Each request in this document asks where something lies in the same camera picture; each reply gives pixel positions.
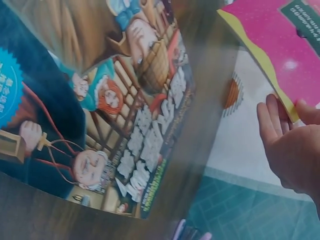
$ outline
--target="teal tiled floor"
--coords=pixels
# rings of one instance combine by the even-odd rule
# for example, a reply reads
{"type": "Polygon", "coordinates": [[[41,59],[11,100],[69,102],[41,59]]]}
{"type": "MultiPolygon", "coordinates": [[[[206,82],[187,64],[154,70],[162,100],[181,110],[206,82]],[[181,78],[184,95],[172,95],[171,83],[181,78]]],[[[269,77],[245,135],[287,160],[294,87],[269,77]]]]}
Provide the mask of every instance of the teal tiled floor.
{"type": "Polygon", "coordinates": [[[313,202],[204,176],[187,222],[215,240],[320,240],[313,202]]]}

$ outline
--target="blue starburst badge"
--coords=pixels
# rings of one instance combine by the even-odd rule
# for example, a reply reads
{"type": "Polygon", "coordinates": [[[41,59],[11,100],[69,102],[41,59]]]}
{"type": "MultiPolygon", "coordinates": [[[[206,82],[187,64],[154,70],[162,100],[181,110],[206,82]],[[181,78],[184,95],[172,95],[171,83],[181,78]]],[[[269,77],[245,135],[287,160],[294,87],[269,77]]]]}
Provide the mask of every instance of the blue starburst badge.
{"type": "Polygon", "coordinates": [[[20,65],[11,53],[0,48],[0,128],[7,126],[16,115],[22,89],[20,65]]]}

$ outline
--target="brown table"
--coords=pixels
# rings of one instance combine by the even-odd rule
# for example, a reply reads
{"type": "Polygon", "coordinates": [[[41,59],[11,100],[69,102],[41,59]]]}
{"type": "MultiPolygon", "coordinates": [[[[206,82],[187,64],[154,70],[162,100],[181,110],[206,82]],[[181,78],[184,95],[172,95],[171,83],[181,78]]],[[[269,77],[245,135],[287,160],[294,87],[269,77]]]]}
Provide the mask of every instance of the brown table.
{"type": "Polygon", "coordinates": [[[173,0],[196,95],[148,220],[86,208],[0,174],[1,240],[169,240],[187,215],[222,114],[238,42],[219,0],[173,0]]]}

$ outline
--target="board game box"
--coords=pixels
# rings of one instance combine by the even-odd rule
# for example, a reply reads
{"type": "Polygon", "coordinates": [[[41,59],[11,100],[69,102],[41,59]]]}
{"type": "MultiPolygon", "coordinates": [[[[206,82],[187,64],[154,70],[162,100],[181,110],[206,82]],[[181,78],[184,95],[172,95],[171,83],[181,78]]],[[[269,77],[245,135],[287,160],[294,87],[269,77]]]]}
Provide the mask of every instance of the board game box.
{"type": "Polygon", "coordinates": [[[195,92],[168,0],[0,0],[0,171],[147,218],[195,92]]]}
{"type": "Polygon", "coordinates": [[[218,10],[255,58],[292,122],[295,103],[320,103],[320,1],[236,0],[218,10]]]}

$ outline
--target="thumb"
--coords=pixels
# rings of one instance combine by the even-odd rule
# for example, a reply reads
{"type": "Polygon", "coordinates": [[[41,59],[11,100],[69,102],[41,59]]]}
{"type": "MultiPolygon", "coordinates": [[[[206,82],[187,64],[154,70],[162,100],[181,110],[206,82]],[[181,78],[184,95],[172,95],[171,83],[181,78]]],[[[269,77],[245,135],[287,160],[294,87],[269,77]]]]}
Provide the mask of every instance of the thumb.
{"type": "Polygon", "coordinates": [[[320,125],[320,110],[307,105],[304,100],[298,100],[295,105],[296,111],[302,122],[306,125],[320,125]]]}

